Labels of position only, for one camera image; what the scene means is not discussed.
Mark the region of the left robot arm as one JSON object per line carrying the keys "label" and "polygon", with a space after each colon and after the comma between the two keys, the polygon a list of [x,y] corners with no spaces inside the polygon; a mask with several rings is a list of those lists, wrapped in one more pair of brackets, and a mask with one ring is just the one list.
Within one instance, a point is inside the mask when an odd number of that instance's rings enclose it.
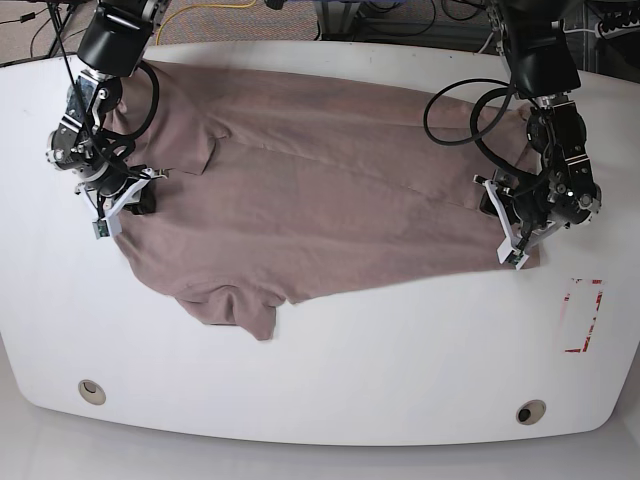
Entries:
{"label": "left robot arm", "polygon": [[[573,1],[487,1],[485,11],[497,35],[496,49],[509,79],[474,104],[470,135],[459,145],[473,143],[495,166],[493,177],[475,177],[485,192],[481,210],[499,219],[505,235],[497,249],[501,264],[521,269],[532,250],[562,228],[588,222],[599,213],[602,193],[586,152],[587,130],[572,91],[581,85],[564,31],[564,16]],[[500,157],[484,142],[506,114],[501,106],[494,119],[480,127],[484,107],[500,98],[531,104],[526,136],[540,155],[540,171],[528,173]]]}

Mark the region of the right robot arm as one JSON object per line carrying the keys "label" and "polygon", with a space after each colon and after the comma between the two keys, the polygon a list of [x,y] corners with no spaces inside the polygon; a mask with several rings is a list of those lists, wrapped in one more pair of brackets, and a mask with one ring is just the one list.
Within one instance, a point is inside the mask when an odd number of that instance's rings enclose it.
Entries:
{"label": "right robot arm", "polygon": [[[146,215],[156,209],[149,185],[165,172],[130,166],[127,159],[158,110],[159,80],[143,54],[167,8],[165,1],[98,3],[77,52],[84,67],[71,76],[64,114],[48,139],[48,162],[58,170],[72,171],[80,180],[75,192],[94,214],[97,238],[120,233],[123,210]],[[150,107],[138,128],[117,133],[106,127],[105,120],[122,99],[123,78],[137,71],[150,80]]]}

